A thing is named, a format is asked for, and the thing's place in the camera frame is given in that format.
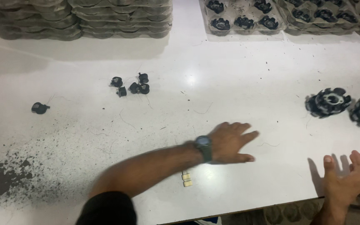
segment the white table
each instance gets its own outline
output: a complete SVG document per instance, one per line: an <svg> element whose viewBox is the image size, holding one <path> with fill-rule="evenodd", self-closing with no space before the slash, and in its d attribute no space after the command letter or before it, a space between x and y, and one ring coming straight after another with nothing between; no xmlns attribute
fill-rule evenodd
<svg viewBox="0 0 360 225"><path fill-rule="evenodd" d="M120 76L128 87L137 72L149 74L147 96L108 86ZM163 39L0 39L0 162L28 159L13 167L32 171L34 186L0 196L0 224L73 224L105 168L223 121L261 132L241 150L256 162L197 166L187 188L180 173L167 178L133 199L140 225L315 198L307 159L323 176L324 155L360 151L347 112L307 115L305 97L327 87L360 98L359 35L216 37L197 1L174 1ZM44 115L31 113L53 95Z"/></svg>

